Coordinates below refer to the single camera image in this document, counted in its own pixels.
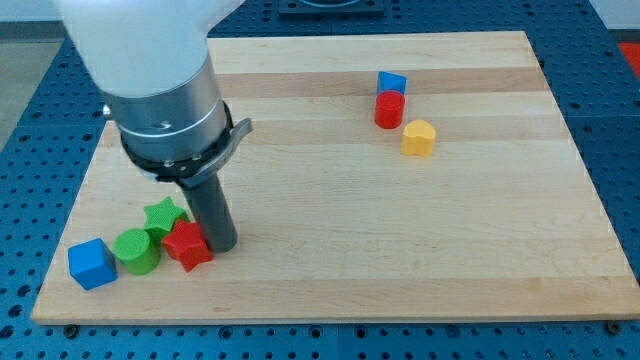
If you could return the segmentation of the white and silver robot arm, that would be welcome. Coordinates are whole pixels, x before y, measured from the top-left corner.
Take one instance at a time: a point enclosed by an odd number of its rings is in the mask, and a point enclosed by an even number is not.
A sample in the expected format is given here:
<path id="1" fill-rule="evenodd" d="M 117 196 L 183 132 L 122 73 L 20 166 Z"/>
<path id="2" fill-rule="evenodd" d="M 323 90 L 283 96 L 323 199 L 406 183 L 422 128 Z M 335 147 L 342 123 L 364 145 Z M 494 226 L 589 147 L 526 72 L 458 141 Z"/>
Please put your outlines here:
<path id="1" fill-rule="evenodd" d="M 251 130 L 233 124 L 208 32 L 244 0 L 56 0 L 67 33 L 132 162 L 193 186 L 216 173 Z"/>

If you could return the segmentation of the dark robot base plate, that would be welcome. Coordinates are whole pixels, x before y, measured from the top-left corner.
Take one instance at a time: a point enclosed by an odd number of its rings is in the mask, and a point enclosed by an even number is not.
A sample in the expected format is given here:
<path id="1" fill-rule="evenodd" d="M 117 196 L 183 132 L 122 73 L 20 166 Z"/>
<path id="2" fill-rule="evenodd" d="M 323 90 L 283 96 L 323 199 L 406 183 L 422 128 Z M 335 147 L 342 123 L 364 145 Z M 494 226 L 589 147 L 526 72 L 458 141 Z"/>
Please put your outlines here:
<path id="1" fill-rule="evenodd" d="M 278 15 L 283 16 L 342 16 L 380 15 L 383 0 L 279 0 Z"/>

